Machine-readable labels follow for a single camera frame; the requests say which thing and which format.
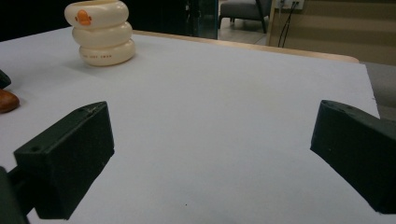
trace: chair seat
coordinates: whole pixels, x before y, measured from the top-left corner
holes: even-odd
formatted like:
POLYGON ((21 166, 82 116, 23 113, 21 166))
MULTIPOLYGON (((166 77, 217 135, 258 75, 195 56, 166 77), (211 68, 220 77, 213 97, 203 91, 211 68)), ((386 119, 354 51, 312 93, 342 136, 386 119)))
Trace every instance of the chair seat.
POLYGON ((220 6, 222 17, 260 20, 255 0, 228 0, 220 6))

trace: brown object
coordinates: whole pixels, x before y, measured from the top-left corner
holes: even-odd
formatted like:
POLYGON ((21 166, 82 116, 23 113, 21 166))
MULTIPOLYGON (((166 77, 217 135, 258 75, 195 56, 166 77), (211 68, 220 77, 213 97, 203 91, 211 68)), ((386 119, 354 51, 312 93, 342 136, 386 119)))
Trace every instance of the brown object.
POLYGON ((7 113, 20 105, 20 99, 9 91, 0 89, 0 113, 7 113))

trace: orange duck logo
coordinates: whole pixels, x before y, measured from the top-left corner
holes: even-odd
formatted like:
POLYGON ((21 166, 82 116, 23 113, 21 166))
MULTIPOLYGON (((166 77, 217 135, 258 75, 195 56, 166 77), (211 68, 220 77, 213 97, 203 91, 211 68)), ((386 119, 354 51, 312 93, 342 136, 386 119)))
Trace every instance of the orange duck logo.
POLYGON ((91 25, 91 17, 85 10, 80 10, 75 17, 76 21, 79 22, 81 25, 91 25))

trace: wooden table edge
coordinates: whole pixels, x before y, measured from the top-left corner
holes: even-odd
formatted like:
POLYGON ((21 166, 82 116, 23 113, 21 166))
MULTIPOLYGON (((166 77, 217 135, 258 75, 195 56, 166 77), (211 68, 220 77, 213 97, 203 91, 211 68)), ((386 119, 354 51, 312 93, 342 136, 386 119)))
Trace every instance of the wooden table edge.
POLYGON ((320 53, 320 52, 300 50, 300 49, 281 49, 281 48, 268 47, 268 46, 262 46, 262 45, 252 45, 252 44, 237 43, 237 42, 232 42, 232 41, 206 39, 206 38, 186 36, 186 35, 169 35, 169 34, 154 33, 154 32, 148 32, 148 31, 134 30, 134 34, 135 35, 149 35, 149 36, 165 37, 165 38, 172 38, 172 39, 180 39, 180 40, 194 41, 194 42, 200 42, 200 43, 222 45, 222 46, 227 46, 227 47, 235 47, 235 48, 241 48, 241 49, 254 49, 254 50, 262 50, 262 51, 269 51, 269 52, 275 52, 275 53, 299 55, 299 56, 305 56, 305 57, 311 57, 311 58, 336 60, 336 61, 342 61, 342 62, 347 62, 347 63, 359 63, 359 60, 354 57, 340 55, 340 54, 320 53))

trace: black cord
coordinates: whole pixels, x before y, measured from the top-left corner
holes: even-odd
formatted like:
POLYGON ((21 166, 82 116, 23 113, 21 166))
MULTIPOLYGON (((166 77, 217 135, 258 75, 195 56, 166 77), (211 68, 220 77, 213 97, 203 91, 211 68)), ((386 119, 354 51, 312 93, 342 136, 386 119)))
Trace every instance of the black cord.
POLYGON ((291 5, 291 11, 289 13, 288 19, 286 20, 285 25, 283 25, 282 33, 280 33, 279 41, 277 42, 278 47, 280 47, 280 40, 282 39, 282 35, 283 35, 283 32, 285 31, 285 28, 287 27, 285 37, 283 37, 282 48, 285 46, 286 37, 288 36, 288 31, 289 31, 289 26, 290 26, 291 14, 293 13, 293 11, 297 7, 297 5, 298 5, 297 2, 293 2, 293 4, 291 5))

